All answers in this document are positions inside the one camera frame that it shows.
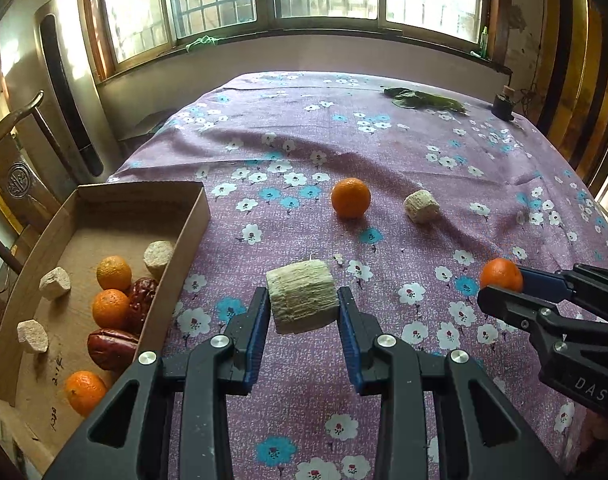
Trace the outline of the orange tangerine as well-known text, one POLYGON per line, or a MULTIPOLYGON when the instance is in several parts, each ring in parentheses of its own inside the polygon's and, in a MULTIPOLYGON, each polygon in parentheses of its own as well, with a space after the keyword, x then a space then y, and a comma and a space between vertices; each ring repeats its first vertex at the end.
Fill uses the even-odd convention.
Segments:
POLYGON ((480 287, 498 286, 513 292, 522 292, 523 276, 518 266, 504 258, 488 261, 480 275, 480 287))
POLYGON ((96 325, 122 330, 127 324, 129 298, 121 290, 104 289, 94 297, 91 311, 96 325))
POLYGON ((132 272, 124 258, 113 255, 100 261, 95 270, 95 277, 102 289, 125 292, 131 285, 132 272))
POLYGON ((103 379, 90 370, 78 370, 69 375, 64 388, 69 405, 82 417, 88 417, 107 392, 103 379))
POLYGON ((357 178, 337 181, 331 191, 331 205, 337 216, 344 220, 362 218, 370 202, 370 188, 357 178))

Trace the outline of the beige sugarcane chunk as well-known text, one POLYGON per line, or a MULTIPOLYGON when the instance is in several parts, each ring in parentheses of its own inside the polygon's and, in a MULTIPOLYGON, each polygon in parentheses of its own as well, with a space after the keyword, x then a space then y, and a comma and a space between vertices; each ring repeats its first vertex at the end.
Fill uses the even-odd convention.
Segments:
POLYGON ((319 330, 339 317, 339 298, 328 265, 319 259, 266 273, 273 322, 281 335, 319 330))
POLYGON ((404 200, 407 217, 417 224, 436 220, 441 214, 441 207, 433 195, 426 190, 418 190, 408 195, 404 200))
POLYGON ((49 337, 44 327, 36 320, 19 322, 16 326, 19 345, 28 353, 46 353, 49 337))
POLYGON ((143 264, 153 278, 161 278, 174 255, 175 246, 169 240, 155 240, 145 248, 143 264))
POLYGON ((68 294, 71 289, 69 275, 61 266, 57 266, 44 274, 39 282, 41 296, 49 301, 57 300, 57 298, 68 294))

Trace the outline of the red jujube date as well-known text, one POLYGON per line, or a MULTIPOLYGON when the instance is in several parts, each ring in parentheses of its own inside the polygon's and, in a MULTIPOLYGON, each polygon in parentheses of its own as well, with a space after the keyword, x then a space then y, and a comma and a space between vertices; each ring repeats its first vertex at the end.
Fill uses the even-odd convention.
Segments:
POLYGON ((113 328, 100 328, 87 338, 90 359, 108 372, 123 372, 132 363, 138 344, 133 334, 113 328))
POLYGON ((150 311, 157 289, 154 278, 138 278, 131 286, 127 326, 133 334, 140 334, 150 311))

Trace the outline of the brown cardboard box tray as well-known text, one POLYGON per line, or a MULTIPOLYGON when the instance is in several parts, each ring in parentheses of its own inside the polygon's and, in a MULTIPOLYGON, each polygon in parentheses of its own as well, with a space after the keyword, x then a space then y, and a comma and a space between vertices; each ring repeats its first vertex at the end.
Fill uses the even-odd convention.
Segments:
POLYGON ((173 242, 173 258, 139 344, 142 351, 159 352, 208 220, 199 182, 106 183, 77 188, 43 231, 12 289, 0 327, 0 428, 39 472, 48 469, 83 421, 66 400, 66 378, 77 370, 92 370, 107 385, 117 378, 99 370, 87 350, 87 337, 98 327, 91 314, 100 291, 96 266, 118 255, 134 278, 142 278, 147 274, 145 248, 155 240, 173 242), (68 273, 72 289, 49 301, 41 296, 39 282, 57 266, 68 273), (46 353, 28 353, 19 345, 16 326, 26 320, 36 320, 46 330, 46 353))

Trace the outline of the purple floral tablecloth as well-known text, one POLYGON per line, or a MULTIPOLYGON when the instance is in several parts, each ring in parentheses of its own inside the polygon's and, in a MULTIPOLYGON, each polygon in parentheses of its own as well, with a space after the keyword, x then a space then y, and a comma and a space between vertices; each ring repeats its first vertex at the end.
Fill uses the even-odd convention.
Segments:
POLYGON ((556 272, 608 268, 608 224, 582 179, 524 117, 408 110, 393 81, 335 73, 232 79, 171 116, 115 172, 117 182, 204 185, 211 221, 177 301, 164 351, 222 332, 266 273, 324 261, 383 330, 420 351, 468 351, 564 470, 581 452, 584 408, 539 382, 520 330, 476 303, 483 266, 505 258, 556 272), (368 185, 370 207, 344 220, 337 181, 368 185), (436 220, 413 223, 404 200, 429 191, 436 220))

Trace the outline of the beige sugarcane chunk in box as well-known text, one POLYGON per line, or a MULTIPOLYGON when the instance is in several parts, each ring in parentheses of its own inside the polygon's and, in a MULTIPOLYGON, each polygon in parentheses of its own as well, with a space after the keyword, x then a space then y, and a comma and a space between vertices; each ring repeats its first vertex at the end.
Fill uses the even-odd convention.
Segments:
POLYGON ((145 248, 143 264, 153 278, 161 278, 174 255, 175 246, 169 240, 155 240, 145 248))

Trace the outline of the small dark bottle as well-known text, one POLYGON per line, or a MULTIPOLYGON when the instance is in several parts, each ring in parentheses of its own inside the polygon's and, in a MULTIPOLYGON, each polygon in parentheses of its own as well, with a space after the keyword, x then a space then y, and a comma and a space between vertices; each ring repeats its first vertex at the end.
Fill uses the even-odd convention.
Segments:
POLYGON ((492 113, 495 117, 505 122, 511 122, 514 107, 513 96, 514 90, 509 86, 503 86, 502 92, 496 94, 492 105, 492 113))

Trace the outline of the green leafy vegetable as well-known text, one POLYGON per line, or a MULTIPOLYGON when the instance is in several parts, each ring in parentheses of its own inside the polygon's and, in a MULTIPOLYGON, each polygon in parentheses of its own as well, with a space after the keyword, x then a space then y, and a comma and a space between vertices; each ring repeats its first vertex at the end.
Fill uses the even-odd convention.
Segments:
POLYGON ((408 108, 408 110, 439 110, 440 112, 467 114, 466 108, 459 101, 446 98, 446 96, 404 87, 384 88, 383 94, 391 99, 395 106, 408 108))

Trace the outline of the green bottle on sill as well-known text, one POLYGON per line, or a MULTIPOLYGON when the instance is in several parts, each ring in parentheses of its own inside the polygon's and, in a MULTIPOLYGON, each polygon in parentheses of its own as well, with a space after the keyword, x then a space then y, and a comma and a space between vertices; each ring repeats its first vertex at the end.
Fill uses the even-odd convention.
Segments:
POLYGON ((490 31, 488 30, 488 27, 485 26, 481 32, 481 37, 480 37, 480 55, 481 58, 485 58, 485 60, 488 60, 490 58, 490 55, 488 54, 488 43, 490 42, 490 31))

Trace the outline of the wooden chair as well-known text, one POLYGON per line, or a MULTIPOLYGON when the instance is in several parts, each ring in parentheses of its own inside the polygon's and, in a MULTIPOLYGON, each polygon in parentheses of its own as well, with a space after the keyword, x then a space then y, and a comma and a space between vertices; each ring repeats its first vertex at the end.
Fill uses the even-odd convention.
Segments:
POLYGON ((22 272, 40 235, 61 207, 61 202, 32 168, 28 155, 13 132, 15 127, 22 120, 32 118, 66 171, 68 180, 79 183, 39 110, 43 98, 44 92, 40 90, 27 105, 0 120, 0 211, 17 233, 17 240, 11 248, 5 247, 0 240, 0 257, 15 273, 22 272))

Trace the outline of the small dark side table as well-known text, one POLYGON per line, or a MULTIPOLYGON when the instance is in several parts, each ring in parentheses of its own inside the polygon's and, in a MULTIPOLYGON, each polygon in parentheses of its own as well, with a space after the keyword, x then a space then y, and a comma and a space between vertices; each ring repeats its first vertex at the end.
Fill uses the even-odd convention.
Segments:
POLYGON ((154 134, 173 116, 177 110, 167 108, 147 115, 129 130, 119 133, 117 136, 121 154, 124 157, 132 155, 140 146, 151 139, 154 134))

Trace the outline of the tall standing air conditioner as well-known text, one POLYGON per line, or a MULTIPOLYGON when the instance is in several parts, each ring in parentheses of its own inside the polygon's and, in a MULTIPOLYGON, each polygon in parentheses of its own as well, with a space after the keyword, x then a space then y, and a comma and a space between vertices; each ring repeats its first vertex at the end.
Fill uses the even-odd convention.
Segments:
POLYGON ((96 90, 78 0, 49 0, 34 14, 34 40, 63 122, 57 142, 78 182, 103 182, 121 151, 96 90))

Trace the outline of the green cloth on sill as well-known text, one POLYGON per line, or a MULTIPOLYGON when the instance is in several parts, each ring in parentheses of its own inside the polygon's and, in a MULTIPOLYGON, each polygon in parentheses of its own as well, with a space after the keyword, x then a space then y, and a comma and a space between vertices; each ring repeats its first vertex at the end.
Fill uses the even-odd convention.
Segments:
POLYGON ((210 47, 210 46, 217 46, 218 42, 220 41, 219 38, 217 37, 213 37, 213 36, 200 36, 199 38, 191 41, 189 44, 187 44, 185 46, 185 51, 187 51, 188 53, 197 51, 197 50, 201 50, 205 47, 210 47))

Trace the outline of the window with metal bars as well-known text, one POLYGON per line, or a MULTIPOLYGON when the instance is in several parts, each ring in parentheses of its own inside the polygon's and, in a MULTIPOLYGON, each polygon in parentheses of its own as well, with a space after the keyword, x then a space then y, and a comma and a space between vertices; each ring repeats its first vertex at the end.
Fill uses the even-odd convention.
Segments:
POLYGON ((218 44, 272 36, 342 35, 402 42, 505 65, 511 0, 82 0, 100 79, 200 36, 218 44), (488 54, 480 55, 483 28, 488 54))

